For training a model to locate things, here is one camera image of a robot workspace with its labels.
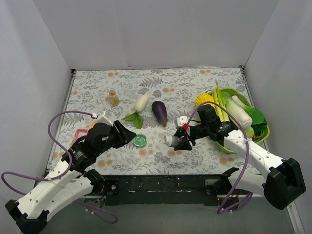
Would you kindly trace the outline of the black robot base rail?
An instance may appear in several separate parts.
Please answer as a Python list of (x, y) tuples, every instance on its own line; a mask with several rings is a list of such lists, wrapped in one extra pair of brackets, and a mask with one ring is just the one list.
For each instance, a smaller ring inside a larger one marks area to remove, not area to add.
[(84, 195), (101, 205), (203, 204), (217, 206), (230, 191), (222, 175), (106, 175), (104, 189)]

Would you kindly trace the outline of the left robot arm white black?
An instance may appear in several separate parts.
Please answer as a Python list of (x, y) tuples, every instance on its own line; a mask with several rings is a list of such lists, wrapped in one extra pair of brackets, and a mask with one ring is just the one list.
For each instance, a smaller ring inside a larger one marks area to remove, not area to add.
[(60, 210), (83, 195), (98, 195), (105, 189), (103, 176), (87, 170), (104, 152), (130, 143), (136, 134), (118, 120), (97, 123), (76, 140), (50, 173), (18, 200), (9, 200), (5, 208), (23, 234), (38, 234)]

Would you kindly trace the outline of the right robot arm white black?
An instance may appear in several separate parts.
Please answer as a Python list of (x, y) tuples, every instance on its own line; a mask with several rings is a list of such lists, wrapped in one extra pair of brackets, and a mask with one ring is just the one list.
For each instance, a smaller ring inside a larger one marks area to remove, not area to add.
[(176, 151), (190, 151), (196, 140), (208, 137), (245, 160), (242, 169), (230, 168), (221, 174), (220, 179), (208, 187), (210, 191), (223, 191), (229, 198), (235, 190), (245, 190), (248, 195), (234, 206), (244, 207), (253, 194), (258, 194), (279, 210), (304, 194), (304, 178), (295, 159), (285, 160), (254, 143), (247, 138), (238, 121), (222, 122), (209, 101), (199, 105), (194, 112), (198, 113), (200, 124), (191, 126), (191, 120), (182, 117), (184, 122), (177, 123), (177, 131), (164, 139), (164, 144)]

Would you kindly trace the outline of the white vitamin B bottle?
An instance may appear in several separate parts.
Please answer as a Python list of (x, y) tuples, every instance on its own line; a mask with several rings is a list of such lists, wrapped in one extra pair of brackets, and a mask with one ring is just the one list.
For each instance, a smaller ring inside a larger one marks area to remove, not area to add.
[(182, 139), (177, 136), (165, 136), (162, 140), (162, 143), (167, 145), (168, 147), (176, 147), (180, 144)]

